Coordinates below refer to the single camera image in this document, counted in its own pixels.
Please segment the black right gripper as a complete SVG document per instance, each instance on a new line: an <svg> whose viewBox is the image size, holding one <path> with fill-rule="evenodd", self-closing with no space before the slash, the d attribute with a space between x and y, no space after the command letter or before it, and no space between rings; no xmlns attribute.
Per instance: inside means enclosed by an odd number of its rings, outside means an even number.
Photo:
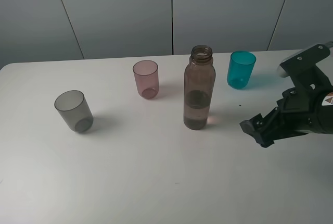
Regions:
<svg viewBox="0 0 333 224"><path fill-rule="evenodd" d="M239 125L257 144L268 148L274 141L307 135L332 134L332 87L324 89L291 88L265 117L257 114Z"/></svg>

